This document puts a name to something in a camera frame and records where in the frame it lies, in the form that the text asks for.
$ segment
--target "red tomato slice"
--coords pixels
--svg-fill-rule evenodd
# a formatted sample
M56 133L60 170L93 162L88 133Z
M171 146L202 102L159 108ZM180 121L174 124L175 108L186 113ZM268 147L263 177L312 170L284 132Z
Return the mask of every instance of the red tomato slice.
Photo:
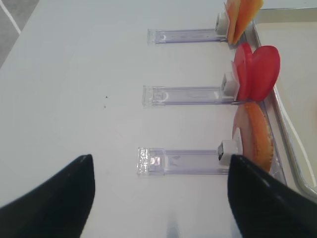
M273 89L281 67L281 59L274 46L261 46L253 53L252 87L249 98L264 100Z
M250 95L252 79L252 50L248 43L243 43L238 47L233 63L236 66L240 83L237 100L245 101Z

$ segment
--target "white tabletop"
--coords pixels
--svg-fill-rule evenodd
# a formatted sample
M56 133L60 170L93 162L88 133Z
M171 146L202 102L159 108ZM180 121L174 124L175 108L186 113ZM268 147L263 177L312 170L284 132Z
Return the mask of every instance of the white tabletop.
M314 6L270 0L265 7ZM149 47L147 29L212 28L222 1L41 0L0 70L0 206L94 157L83 238L234 237L226 176L136 175L138 147L213 149L236 106L143 109L142 86L218 85L225 43Z

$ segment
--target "fruit slice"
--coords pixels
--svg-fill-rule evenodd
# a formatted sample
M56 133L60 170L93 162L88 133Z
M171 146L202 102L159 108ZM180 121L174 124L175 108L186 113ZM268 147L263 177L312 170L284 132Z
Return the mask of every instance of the fruit slice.
M238 107L232 136L237 128L241 132L243 155L269 172L274 152L273 136L258 104L245 103Z
M249 23L263 6L263 0L241 0L233 44L237 44Z
M226 11L230 19L229 31L227 35L227 39L229 44L232 44L234 31L236 28L236 22L239 14L241 0L227 0L226 3Z
M261 46L252 55L252 86L249 98L264 100L274 87L281 67L281 59L274 46Z
M238 47L233 63L237 69L240 83L237 100L245 101L251 91L252 79L252 50L248 43L244 43Z

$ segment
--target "clear plastic holder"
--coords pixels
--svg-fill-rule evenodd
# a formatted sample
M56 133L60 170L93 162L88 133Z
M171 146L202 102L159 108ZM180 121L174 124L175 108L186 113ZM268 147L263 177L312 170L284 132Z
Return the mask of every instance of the clear plastic holder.
M171 31L148 29L148 45L195 42L227 42L227 37L217 34L215 29Z
M151 87L143 86L143 106L239 104L221 87Z
M139 175L225 175L228 166L220 165L216 150L164 150L139 148Z

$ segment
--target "plastic slot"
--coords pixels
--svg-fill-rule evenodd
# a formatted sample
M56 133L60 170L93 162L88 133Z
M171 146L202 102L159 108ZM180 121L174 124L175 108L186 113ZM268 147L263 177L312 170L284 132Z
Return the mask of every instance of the plastic slot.
M237 104L221 87L143 87L143 106Z
M148 29L148 44L227 42L215 29L160 31Z
M228 166L219 164L216 150L164 150L139 148L140 175L225 175Z

